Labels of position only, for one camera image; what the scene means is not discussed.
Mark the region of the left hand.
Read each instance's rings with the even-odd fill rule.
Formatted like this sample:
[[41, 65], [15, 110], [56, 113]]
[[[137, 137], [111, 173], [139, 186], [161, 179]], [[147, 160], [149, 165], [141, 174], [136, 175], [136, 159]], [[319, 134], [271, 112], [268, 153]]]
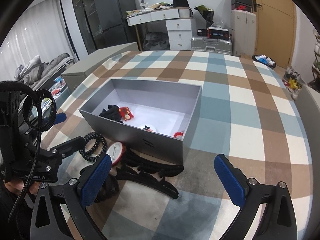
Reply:
[[[37, 192], [39, 190], [41, 183], [40, 182], [34, 182], [30, 187], [29, 187], [29, 192], [33, 195], [37, 195]], [[11, 192], [16, 195], [19, 195], [20, 192], [23, 190], [24, 187], [24, 182], [19, 179], [12, 180], [8, 183], [5, 183], [5, 187]]]

